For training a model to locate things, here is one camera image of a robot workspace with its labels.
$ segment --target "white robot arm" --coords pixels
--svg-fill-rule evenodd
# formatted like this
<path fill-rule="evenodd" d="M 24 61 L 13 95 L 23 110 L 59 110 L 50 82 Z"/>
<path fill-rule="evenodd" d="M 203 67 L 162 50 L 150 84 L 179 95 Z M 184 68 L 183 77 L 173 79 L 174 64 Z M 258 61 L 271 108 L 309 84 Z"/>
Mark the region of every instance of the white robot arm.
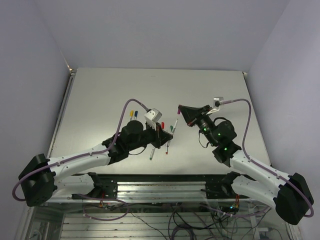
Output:
<path fill-rule="evenodd" d="M 117 131 L 101 144 L 80 153 L 48 159 L 44 154 L 36 155 L 19 175 L 19 182 L 12 191 L 13 198 L 26 201 L 28 206 L 33 207 L 43 204 L 52 196 L 88 194 L 94 189 L 108 192 L 107 186 L 99 182 L 97 174 L 75 174 L 122 161 L 129 156 L 130 151 L 146 148 L 148 144 L 155 148 L 163 146 L 173 139 L 173 136 L 164 131 L 157 122 L 161 116 L 158 110 L 148 109 L 144 115 L 146 129 L 141 122 L 132 120 L 121 132 Z M 25 199 L 16 196 L 19 185 Z"/>
<path fill-rule="evenodd" d="M 249 118 L 244 132 L 242 148 L 233 142 L 237 136 L 232 123 L 224 117 L 218 125 L 209 117 L 218 111 L 218 107 L 238 101 L 249 104 Z M 296 225 L 302 217 L 312 217 L 314 211 L 312 205 L 314 199 L 303 176 L 298 173 L 289 175 L 268 166 L 249 156 L 245 149 L 245 137 L 247 135 L 251 104 L 246 99 L 232 101 L 219 101 L 214 99 L 214 107 L 189 107 L 179 105 L 182 116 L 189 127 L 197 125 L 199 133 L 202 133 L 212 147 L 216 147 L 212 153 L 218 162 L 225 164 L 242 173 L 230 172 L 222 181 L 222 190 L 228 196 L 235 194 L 248 196 L 258 200 L 276 210 L 278 215 L 286 222 Z"/>
<path fill-rule="evenodd" d="M 214 104 L 218 107 L 223 103 L 217 100 Z M 229 120 L 220 117 L 224 121 L 215 125 L 215 121 L 210 119 L 209 115 L 216 112 L 215 108 L 209 105 L 200 108 L 179 105 L 178 108 L 187 125 L 190 127 L 197 125 L 199 132 L 205 135 L 209 144 L 216 147 L 212 153 L 218 162 L 247 174 L 246 176 L 237 172 L 228 173 L 222 181 L 222 190 L 225 194 L 230 197 L 235 194 L 244 195 L 258 200 L 275 209 L 282 219 L 293 225 L 298 224 L 304 216 L 312 217 L 314 200 L 306 180 L 301 175 L 298 173 L 289 175 L 249 156 L 244 148 L 244 141 L 242 148 L 233 142 L 237 134 Z M 101 184 L 97 174 L 75 174 L 122 161 L 129 156 L 129 151 L 146 147 L 148 144 L 152 144 L 155 148 L 163 146 L 173 136 L 161 129 L 157 122 L 161 115 L 156 109 L 147 109 L 144 115 L 145 130 L 142 123 L 133 120 L 120 132 L 120 121 L 114 136 L 77 154 L 48 159 L 43 154 L 36 155 L 19 175 L 19 182 L 12 191 L 13 197 L 18 201 L 26 201 L 30 207 L 43 204 L 52 196 L 87 195 L 95 189 L 99 190 L 99 194 L 102 190 L 111 194 L 109 197 L 116 198 L 117 195 L 112 192 L 112 183 L 109 183 L 110 186 Z M 16 196 L 19 185 L 22 187 L 25 199 Z"/>

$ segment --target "gray wall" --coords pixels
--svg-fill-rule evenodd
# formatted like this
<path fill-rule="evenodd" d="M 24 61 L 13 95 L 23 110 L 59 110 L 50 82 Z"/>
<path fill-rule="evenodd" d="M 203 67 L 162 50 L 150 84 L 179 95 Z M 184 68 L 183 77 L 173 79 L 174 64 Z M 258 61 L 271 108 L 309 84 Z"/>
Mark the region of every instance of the gray wall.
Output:
<path fill-rule="evenodd" d="M 48 151 L 68 75 L 65 60 L 34 1 L 2 0 L 0 238 L 3 240 L 14 238 L 25 205 L 12 198 L 11 190 L 31 158 Z"/>
<path fill-rule="evenodd" d="M 247 84 L 272 164 L 306 177 L 315 216 L 300 226 L 319 239 L 320 1 L 291 0 L 251 67 Z"/>
<path fill-rule="evenodd" d="M 248 71 L 289 0 L 36 0 L 69 65 Z"/>

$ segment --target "purple cable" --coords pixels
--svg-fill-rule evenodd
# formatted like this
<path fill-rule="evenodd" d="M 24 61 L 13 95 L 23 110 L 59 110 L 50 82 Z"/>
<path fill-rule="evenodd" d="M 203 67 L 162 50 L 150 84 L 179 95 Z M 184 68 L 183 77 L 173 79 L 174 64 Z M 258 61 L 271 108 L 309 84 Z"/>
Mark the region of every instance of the purple cable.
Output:
<path fill-rule="evenodd" d="M 249 161 L 253 162 L 253 164 L 257 165 L 258 167 L 262 168 L 263 170 L 269 172 L 270 174 L 276 176 L 277 178 L 279 178 L 279 179 L 285 181 L 287 184 L 289 184 L 303 198 L 303 200 L 306 202 L 306 204 L 308 205 L 308 207 L 310 209 L 310 214 L 304 215 L 304 217 L 307 217 L 307 218 L 313 217 L 315 214 L 314 208 L 312 207 L 312 204 L 310 203 L 308 198 L 299 190 L 299 188 L 297 188 L 292 182 L 285 179 L 283 176 L 278 175 L 276 172 L 272 171 L 271 169 L 268 169 L 265 166 L 261 165 L 260 163 L 256 162 L 255 160 L 251 159 L 250 156 L 248 155 L 246 148 L 245 148 L 245 141 L 246 141 L 246 137 L 247 137 L 247 133 L 248 133 L 248 129 L 249 129 L 249 124 L 250 124 L 250 119 L 251 119 L 251 111 L 252 111 L 251 103 L 247 99 L 239 98 L 239 99 L 235 99 L 235 100 L 223 101 L 223 102 L 221 102 L 221 105 L 231 104 L 231 103 L 240 102 L 240 101 L 246 102 L 249 106 L 248 121 L 246 123 L 244 134 L 243 134 L 243 139 L 242 139 L 242 150 L 243 150 L 244 155 L 246 156 L 247 159 L 249 159 Z"/>
<path fill-rule="evenodd" d="M 80 197 L 83 197 L 84 199 L 89 199 L 89 200 L 98 200 L 98 201 L 115 201 L 115 202 L 119 202 L 119 203 L 122 203 L 124 204 L 127 208 L 126 208 L 126 212 L 121 215 L 121 216 L 118 216 L 118 217 L 115 217 L 115 218 L 111 218 L 111 219 L 104 219 L 104 218 L 98 218 L 98 217 L 94 217 L 94 216 L 89 216 L 87 213 L 86 213 L 86 205 L 83 206 L 82 208 L 82 211 L 83 211 L 83 215 L 84 217 L 86 218 L 89 218 L 89 219 L 94 219 L 94 220 L 98 220 L 98 221 L 105 221 L 105 222 L 110 222 L 110 221 L 115 221 L 115 220 L 118 220 L 118 219 L 122 219 L 124 216 L 126 216 L 129 211 L 130 211 L 130 208 L 128 207 L 128 203 L 126 203 L 125 201 L 122 201 L 122 200 L 119 200 L 119 199 L 112 199 L 112 198 L 94 198 L 94 197 L 89 197 L 89 196 L 86 196 L 84 194 L 77 194 L 78 196 Z"/>
<path fill-rule="evenodd" d="M 125 116 L 125 112 L 126 112 L 126 108 L 128 106 L 128 104 L 130 102 L 136 102 L 138 103 L 141 107 L 143 107 L 146 111 L 149 110 L 149 108 L 147 108 L 142 102 L 138 101 L 137 99 L 134 99 L 134 98 L 131 98 L 129 99 L 128 101 L 126 101 L 126 103 L 124 104 L 124 107 L 123 107 L 123 110 L 122 110 L 122 113 L 121 113 L 121 116 L 120 116 L 120 120 L 119 120 L 119 124 L 118 124 L 118 127 L 116 129 L 116 132 L 115 132 L 115 135 L 114 135 L 114 138 L 113 138 L 113 141 L 112 143 L 110 144 L 110 146 L 108 148 L 106 148 L 105 150 L 101 150 L 101 151 L 93 151 L 92 153 L 90 152 L 87 152 L 87 153 L 82 153 L 82 154 L 79 154 L 79 155 L 76 155 L 76 156 L 72 156 L 72 157 L 69 157 L 67 159 L 64 159 L 62 161 L 60 161 L 60 164 L 64 164 L 64 163 L 67 163 L 69 161 L 72 161 L 72 160 L 75 160 L 75 159 L 78 159 L 78 158 L 82 158 L 82 157 L 86 157 L 86 156 L 90 156 L 90 155 L 96 155 L 96 154 L 103 154 L 107 151 L 109 151 L 111 149 L 111 147 L 115 144 L 117 138 L 118 138 L 118 135 L 119 135 L 119 131 L 120 131 L 120 127 L 121 127 L 121 123 L 122 123 L 122 120 L 124 119 L 124 116 Z M 23 183 L 27 178 L 29 178 L 30 176 L 36 174 L 36 173 L 39 173 L 43 170 L 46 170 L 46 169 L 49 169 L 49 168 L 52 168 L 54 166 L 57 166 L 59 165 L 58 162 L 55 162 L 55 163 L 52 163 L 52 164 L 49 164 L 47 166 L 43 166 L 43 167 L 40 167 L 34 171 L 31 171 L 29 172 L 28 174 L 26 174 L 25 176 L 23 176 L 13 187 L 12 189 L 12 197 L 19 201 L 19 202 L 24 202 L 26 199 L 25 198 L 19 198 L 17 197 L 17 194 L 16 194 L 16 191 L 17 191 L 17 188 L 19 187 L 19 185 L 21 183 Z"/>

